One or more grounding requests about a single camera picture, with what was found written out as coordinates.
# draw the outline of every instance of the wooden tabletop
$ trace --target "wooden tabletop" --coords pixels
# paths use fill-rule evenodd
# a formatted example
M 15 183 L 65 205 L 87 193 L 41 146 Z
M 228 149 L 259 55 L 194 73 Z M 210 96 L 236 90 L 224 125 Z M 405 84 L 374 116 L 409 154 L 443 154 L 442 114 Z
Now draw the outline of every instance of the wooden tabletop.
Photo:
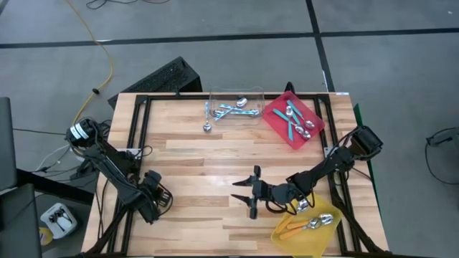
M 120 94 L 113 116 L 109 143 L 125 148 L 131 126 L 135 94 Z M 351 98 L 330 94 L 333 117 L 340 138 L 356 127 Z M 281 215 L 271 214 L 260 206 L 258 219 L 248 217 L 248 208 L 230 194 L 249 196 L 251 188 L 232 186 L 246 179 L 253 166 L 262 168 L 262 179 L 271 184 L 284 183 L 290 175 L 310 169 L 323 160 L 318 136 L 300 150 L 292 150 L 262 119 L 258 125 L 214 125 L 204 133 L 205 100 L 154 100 L 151 103 L 146 145 L 153 153 L 143 158 L 141 172 L 155 170 L 162 184 L 174 195 L 174 205 L 154 224 L 147 224 L 135 213 L 129 242 L 129 255 L 288 255 L 276 247 L 270 235 Z M 314 110 L 312 100 L 304 100 Z M 140 112 L 136 139 L 141 127 Z M 331 136 L 327 124 L 328 144 Z M 356 168 L 368 173 L 365 163 Z M 106 178 L 100 174 L 101 196 Z M 382 249 L 388 249 L 372 183 L 357 173 L 350 173 L 349 191 L 356 220 Z M 321 179 L 316 194 L 330 200 L 328 182 Z M 116 190 L 109 184 L 103 207 L 105 228 L 113 218 Z M 82 250 L 97 240 L 99 214 L 93 202 Z M 347 221 L 344 228 L 348 249 L 352 250 Z M 120 249 L 124 221 L 118 230 Z M 338 238 L 330 242 L 325 254 L 340 254 Z

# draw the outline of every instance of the red tray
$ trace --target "red tray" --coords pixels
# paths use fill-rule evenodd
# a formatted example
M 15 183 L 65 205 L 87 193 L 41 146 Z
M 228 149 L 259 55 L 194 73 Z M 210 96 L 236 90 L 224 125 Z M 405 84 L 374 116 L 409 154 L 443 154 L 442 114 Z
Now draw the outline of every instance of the red tray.
M 288 138 L 288 122 L 273 112 L 273 109 L 277 109 L 285 114 L 285 109 L 287 108 L 287 100 L 290 100 L 295 105 L 295 107 L 298 108 L 305 120 L 311 121 L 316 126 L 314 129 L 307 129 L 311 134 L 311 138 L 325 128 L 325 123 L 312 110 L 306 107 L 303 102 L 291 91 L 284 92 L 284 94 L 267 105 L 264 110 L 263 119 L 268 122 L 271 128 L 278 132 L 280 137 L 282 137 L 282 139 L 284 139 L 284 141 L 288 143 L 292 149 L 298 150 L 308 140 L 301 137 L 294 128 L 292 128 L 293 140 L 290 140 Z M 296 117 L 303 124 L 303 120 L 298 114 L 296 114 Z

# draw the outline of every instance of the yellow tray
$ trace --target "yellow tray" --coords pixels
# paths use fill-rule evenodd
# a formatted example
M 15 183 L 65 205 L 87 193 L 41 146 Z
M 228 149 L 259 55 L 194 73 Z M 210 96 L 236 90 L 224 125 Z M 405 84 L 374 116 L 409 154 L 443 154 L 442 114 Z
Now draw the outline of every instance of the yellow tray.
M 328 246 L 338 223 L 341 221 L 342 214 L 339 209 L 322 199 L 317 194 L 315 195 L 315 198 L 316 205 L 314 208 L 308 208 L 307 211 L 297 214 L 293 217 L 290 223 L 309 221 L 320 214 L 329 213 L 333 214 L 333 222 L 331 224 L 321 226 L 318 229 L 304 229 L 294 236 L 280 240 L 279 235 L 291 230 L 285 227 L 279 234 L 276 233 L 282 222 L 292 216 L 285 213 L 282 220 L 271 234 L 271 241 L 293 256 L 322 257 L 322 254 Z M 308 200 L 310 202 L 312 201 L 311 196 L 308 196 Z M 298 202 L 296 200 L 293 201 L 293 206 L 296 207 L 297 205 Z

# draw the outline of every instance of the concrete floor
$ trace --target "concrete floor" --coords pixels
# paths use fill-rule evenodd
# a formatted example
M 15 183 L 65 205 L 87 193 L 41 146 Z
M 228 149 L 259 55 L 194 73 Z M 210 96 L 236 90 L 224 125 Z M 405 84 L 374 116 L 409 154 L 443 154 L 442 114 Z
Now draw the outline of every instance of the concrete floor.
M 138 1 L 107 3 L 96 11 L 87 9 L 85 1 L 73 3 L 98 39 L 312 32 L 302 0 Z M 322 32 L 438 29 L 459 22 L 455 0 L 313 0 L 313 5 Z M 64 1 L 10 0 L 0 11 L 0 44 L 87 40 Z M 390 249 L 396 254 L 455 257 L 459 188 L 441 184 L 428 173 L 423 148 L 427 136 L 459 125 L 459 34 L 323 38 L 323 43 L 335 90 L 351 93 L 365 123 L 384 141 L 373 165 Z M 278 91 L 290 80 L 297 90 L 326 91 L 313 38 L 112 45 L 108 51 L 115 74 L 84 113 L 97 120 L 111 118 L 107 98 L 178 56 L 200 74 L 204 90 L 261 86 Z M 98 47 L 0 49 L 0 95 L 11 98 L 15 128 L 63 133 L 108 69 Z M 65 144 L 61 135 L 16 131 L 14 137 L 18 167 L 24 170 L 35 169 Z M 459 181 L 452 146 L 430 153 L 439 176 Z M 60 168 L 74 164 L 67 157 Z M 85 188 L 94 187 L 92 183 Z M 38 201 L 39 210 L 56 202 L 47 198 Z M 84 221 L 88 208 L 76 209 Z M 76 254 L 83 236 L 84 230 L 63 239 L 45 256 Z

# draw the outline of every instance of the orange utensil handle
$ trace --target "orange utensil handle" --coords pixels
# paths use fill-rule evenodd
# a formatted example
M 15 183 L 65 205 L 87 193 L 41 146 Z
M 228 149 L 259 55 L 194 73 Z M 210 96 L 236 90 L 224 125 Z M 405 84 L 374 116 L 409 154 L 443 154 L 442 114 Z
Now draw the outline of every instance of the orange utensil handle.
M 287 239 L 287 238 L 289 238 L 289 237 L 291 237 L 291 236 L 293 236 L 293 235 L 296 235 L 296 234 L 300 233 L 302 230 L 303 230 L 303 228 L 297 228 L 297 229 L 294 229 L 294 230 L 290 230 L 290 231 L 287 232 L 287 233 L 281 234 L 281 235 L 279 236 L 279 239 L 280 239 L 280 240 Z
M 297 222 L 287 225 L 287 229 L 296 229 L 297 227 L 306 226 L 309 224 L 309 221 Z
M 282 223 L 275 229 L 275 233 L 279 234 L 281 233 L 282 230 L 292 221 L 293 216 L 290 215 L 285 221 L 282 221 Z

